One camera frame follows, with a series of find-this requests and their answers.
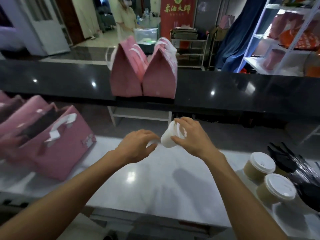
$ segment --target wooden door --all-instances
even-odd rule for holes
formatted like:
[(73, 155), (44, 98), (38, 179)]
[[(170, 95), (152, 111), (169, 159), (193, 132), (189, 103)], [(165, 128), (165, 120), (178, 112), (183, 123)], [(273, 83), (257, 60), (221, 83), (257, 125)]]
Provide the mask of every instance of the wooden door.
[(72, 0), (56, 0), (56, 3), (68, 29), (72, 43), (76, 45), (85, 41)]

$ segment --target blue cloth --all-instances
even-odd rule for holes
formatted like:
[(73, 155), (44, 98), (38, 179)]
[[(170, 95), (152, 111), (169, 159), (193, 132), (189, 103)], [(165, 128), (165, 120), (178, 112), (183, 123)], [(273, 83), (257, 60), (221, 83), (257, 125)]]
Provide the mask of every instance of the blue cloth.
[[(230, 27), (215, 56), (215, 67), (222, 71), (237, 72), (249, 45), (254, 29), (267, 0), (247, 0), (241, 14)], [(257, 34), (264, 34), (278, 10), (266, 9)], [(257, 48), (259, 39), (254, 38), (249, 49), (250, 56)]]

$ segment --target transparent storage box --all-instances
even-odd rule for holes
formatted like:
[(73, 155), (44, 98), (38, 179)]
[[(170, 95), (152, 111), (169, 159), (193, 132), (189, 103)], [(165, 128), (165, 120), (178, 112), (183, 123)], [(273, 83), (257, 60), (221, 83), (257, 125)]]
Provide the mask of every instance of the transparent storage box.
[(138, 44), (152, 45), (158, 40), (158, 28), (134, 29), (134, 37)]

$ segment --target white face mask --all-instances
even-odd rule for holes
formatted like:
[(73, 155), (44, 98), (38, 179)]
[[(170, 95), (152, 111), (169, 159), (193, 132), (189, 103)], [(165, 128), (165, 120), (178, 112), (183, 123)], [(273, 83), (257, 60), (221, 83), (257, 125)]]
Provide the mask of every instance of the white face mask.
[(123, 0), (123, 2), (127, 7), (132, 6), (132, 1), (130, 1), (130, 0)]

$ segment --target red sign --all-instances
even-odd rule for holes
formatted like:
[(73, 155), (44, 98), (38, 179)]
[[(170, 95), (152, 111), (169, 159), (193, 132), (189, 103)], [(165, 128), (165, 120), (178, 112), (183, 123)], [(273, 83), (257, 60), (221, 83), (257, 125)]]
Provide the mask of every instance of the red sign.
[(196, 0), (161, 0), (161, 37), (170, 40), (170, 31), (175, 27), (193, 27)]

